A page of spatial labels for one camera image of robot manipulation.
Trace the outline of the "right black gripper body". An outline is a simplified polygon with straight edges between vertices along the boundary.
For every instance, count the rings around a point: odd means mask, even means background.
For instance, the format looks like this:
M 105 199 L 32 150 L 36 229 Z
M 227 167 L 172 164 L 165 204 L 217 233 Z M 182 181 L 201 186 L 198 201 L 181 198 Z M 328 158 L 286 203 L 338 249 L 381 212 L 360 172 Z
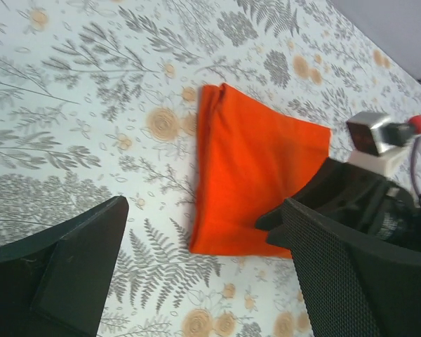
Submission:
M 421 251 L 421 208 L 395 182 L 327 158 L 301 189 L 301 204 L 353 230 Z

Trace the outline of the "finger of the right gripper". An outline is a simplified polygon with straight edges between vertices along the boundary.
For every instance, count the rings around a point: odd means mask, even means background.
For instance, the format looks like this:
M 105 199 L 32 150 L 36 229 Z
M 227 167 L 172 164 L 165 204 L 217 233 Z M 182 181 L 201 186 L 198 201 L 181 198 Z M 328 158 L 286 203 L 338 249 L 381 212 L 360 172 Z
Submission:
M 289 231 L 286 226 L 286 212 L 289 203 L 282 203 L 255 221 L 255 228 L 267 234 L 266 242 L 279 248 L 290 249 Z

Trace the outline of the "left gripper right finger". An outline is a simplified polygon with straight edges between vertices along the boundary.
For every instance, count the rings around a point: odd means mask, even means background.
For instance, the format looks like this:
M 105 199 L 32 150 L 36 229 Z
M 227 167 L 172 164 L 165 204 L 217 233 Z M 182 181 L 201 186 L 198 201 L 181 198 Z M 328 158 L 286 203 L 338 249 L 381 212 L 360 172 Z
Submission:
M 315 336 L 421 336 L 421 253 L 292 199 L 282 214 Z

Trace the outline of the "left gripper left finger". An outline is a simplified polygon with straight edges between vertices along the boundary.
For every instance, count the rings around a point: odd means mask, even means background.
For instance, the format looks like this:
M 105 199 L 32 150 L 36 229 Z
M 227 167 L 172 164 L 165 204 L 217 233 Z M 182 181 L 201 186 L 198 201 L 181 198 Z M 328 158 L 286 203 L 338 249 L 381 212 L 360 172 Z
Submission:
M 0 246 L 0 336 L 95 336 L 127 216 L 112 197 Z

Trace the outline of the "orange t-shirt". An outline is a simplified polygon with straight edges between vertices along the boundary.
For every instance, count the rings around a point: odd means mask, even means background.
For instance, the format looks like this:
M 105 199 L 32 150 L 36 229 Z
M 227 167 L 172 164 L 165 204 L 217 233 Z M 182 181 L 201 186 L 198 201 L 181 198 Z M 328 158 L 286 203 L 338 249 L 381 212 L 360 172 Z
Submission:
M 205 85 L 197 115 L 195 219 L 189 250 L 290 258 L 256 220 L 301 190 L 328 158 L 330 129 L 289 117 L 222 84 Z

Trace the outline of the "floral patterned table mat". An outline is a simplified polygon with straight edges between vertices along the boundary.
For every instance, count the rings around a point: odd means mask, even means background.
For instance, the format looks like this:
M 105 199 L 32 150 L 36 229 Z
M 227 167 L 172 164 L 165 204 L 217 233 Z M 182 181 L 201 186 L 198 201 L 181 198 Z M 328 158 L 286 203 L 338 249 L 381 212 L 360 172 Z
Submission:
M 329 1 L 0 1 L 0 246 L 130 211 L 99 336 L 310 336 L 290 260 L 193 256 L 199 89 L 329 126 L 421 114 L 421 85 Z

